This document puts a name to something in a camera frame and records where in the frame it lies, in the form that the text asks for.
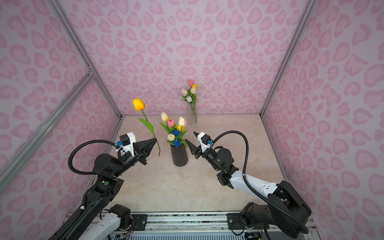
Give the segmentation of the black tapered vase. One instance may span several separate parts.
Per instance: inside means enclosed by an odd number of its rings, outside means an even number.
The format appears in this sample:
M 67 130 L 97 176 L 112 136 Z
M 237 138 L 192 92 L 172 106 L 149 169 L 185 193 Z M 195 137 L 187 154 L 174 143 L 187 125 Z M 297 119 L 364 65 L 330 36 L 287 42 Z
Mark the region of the black tapered vase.
M 178 147 L 175 146 L 170 146 L 171 147 L 171 155 L 172 155 L 172 160 L 175 166 L 177 167 L 183 167 L 185 166 L 188 161 L 188 154 L 187 150 L 184 147 L 184 145 L 180 145 Z

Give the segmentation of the blue tulip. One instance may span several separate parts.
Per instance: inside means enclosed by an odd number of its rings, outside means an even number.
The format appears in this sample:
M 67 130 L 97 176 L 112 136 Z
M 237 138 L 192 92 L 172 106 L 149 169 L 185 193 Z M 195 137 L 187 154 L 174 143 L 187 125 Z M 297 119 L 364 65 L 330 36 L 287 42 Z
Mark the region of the blue tulip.
M 175 129 L 171 132 L 171 134 L 173 134 L 176 138 L 180 135 L 180 131 Z
M 175 147 L 179 147 L 179 146 L 181 145 L 180 140 L 174 140 L 174 141 L 173 141 L 173 145 L 174 145 Z

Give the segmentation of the clear glass vase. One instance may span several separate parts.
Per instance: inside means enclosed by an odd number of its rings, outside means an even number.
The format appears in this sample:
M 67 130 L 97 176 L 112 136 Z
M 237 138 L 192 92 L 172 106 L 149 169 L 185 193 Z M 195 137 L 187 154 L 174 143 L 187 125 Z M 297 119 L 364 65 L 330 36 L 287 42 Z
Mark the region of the clear glass vase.
M 198 121 L 196 104 L 188 104 L 187 115 L 188 115 L 188 123 L 190 125 L 195 125 Z

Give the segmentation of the pale cream tulip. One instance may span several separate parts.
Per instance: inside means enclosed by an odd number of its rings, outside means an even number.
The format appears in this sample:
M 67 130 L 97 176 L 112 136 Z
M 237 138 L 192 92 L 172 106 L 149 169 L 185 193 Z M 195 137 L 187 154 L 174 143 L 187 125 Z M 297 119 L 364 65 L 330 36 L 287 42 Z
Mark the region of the pale cream tulip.
M 173 142 L 175 140 L 176 136 L 174 134 L 169 134 L 167 136 L 167 140 L 170 141 L 170 142 Z

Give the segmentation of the white blue-tinged tulip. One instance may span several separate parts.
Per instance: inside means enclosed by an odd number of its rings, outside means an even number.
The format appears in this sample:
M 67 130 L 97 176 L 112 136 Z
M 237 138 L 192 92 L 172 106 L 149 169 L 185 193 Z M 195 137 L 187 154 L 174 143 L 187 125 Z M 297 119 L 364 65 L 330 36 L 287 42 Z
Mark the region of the white blue-tinged tulip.
M 187 97 L 186 97 L 186 101 L 187 101 L 188 103 L 191 103 L 191 102 L 193 101 L 193 99 L 192 99 L 191 96 L 187 96 Z

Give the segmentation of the cream yellow tulip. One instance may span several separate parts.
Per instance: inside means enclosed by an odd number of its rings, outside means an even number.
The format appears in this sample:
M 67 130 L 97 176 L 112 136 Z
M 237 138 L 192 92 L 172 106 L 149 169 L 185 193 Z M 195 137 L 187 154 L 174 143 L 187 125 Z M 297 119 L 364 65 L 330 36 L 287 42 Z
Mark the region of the cream yellow tulip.
M 171 125 L 169 123 L 169 117 L 165 112 L 161 113 L 160 124 L 168 134 L 170 134 L 173 131 L 173 127 L 171 127 Z

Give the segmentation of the orange yellow tulip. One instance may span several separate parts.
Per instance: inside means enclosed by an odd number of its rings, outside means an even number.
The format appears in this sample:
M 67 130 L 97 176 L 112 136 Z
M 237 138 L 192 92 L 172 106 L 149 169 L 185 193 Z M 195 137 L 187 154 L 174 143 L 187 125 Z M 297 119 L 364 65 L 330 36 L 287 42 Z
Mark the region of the orange yellow tulip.
M 144 124 L 148 128 L 148 130 L 152 133 L 153 137 L 156 138 L 154 127 L 149 122 L 149 120 L 147 118 L 147 115 L 146 115 L 146 113 L 144 111 L 144 109 L 146 107 L 145 103 L 141 99 L 139 99 L 139 98 L 133 99 L 132 102 L 133 102 L 134 109 L 137 112 L 141 112 L 143 114 L 143 116 L 144 116 L 144 119 L 139 118 L 139 120 L 141 121 L 142 124 Z

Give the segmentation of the ivory white tulip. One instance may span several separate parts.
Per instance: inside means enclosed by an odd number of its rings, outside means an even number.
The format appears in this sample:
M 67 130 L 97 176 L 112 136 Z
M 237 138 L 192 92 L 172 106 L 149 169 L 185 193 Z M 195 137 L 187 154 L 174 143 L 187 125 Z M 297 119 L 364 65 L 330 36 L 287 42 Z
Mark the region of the ivory white tulip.
M 179 117 L 178 125 L 184 127 L 186 125 L 186 120 L 184 117 Z

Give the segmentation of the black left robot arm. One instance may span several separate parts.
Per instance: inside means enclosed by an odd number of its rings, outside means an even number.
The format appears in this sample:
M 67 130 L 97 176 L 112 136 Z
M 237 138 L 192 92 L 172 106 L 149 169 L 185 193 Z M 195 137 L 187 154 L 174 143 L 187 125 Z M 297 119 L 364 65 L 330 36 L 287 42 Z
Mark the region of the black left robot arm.
M 157 139 L 152 138 L 134 143 L 125 138 L 123 142 L 132 145 L 132 153 L 129 151 L 126 151 L 125 154 L 118 153 L 117 158 L 107 153 L 100 154 L 95 159 L 94 168 L 91 172 L 80 171 L 74 167 L 73 159 L 79 150 L 96 143 L 111 145 L 118 151 L 121 151 L 124 146 L 108 140 L 91 140 L 82 143 L 71 152 L 68 158 L 68 166 L 72 172 L 79 175 L 96 175 L 98 178 L 85 191 L 80 206 L 50 237 L 51 240 L 78 240 L 92 220 L 105 209 L 120 191 L 124 180 L 120 179 L 119 176 L 138 162 L 143 165 L 147 164 L 147 157 L 151 154 Z

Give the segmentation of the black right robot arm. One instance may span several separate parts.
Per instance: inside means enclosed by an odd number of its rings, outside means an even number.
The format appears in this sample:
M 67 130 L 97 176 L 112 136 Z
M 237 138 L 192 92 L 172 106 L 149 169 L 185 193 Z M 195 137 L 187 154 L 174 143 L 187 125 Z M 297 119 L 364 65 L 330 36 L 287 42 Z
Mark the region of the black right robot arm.
M 214 170 L 218 171 L 217 178 L 222 186 L 243 191 L 265 202 L 261 206 L 249 202 L 242 209 L 240 220 L 244 228 L 274 225 L 291 238 L 310 232 L 307 221 L 312 210 L 290 183 L 287 181 L 271 183 L 246 173 L 250 147 L 243 133 L 227 131 L 214 140 L 203 132 L 194 134 L 200 143 L 199 146 L 195 146 L 189 140 L 185 142 L 196 159 L 205 159 Z M 235 160 L 229 149 L 215 146 L 220 138 L 229 134 L 239 135 L 245 141 L 245 160 L 242 169 L 235 167 Z

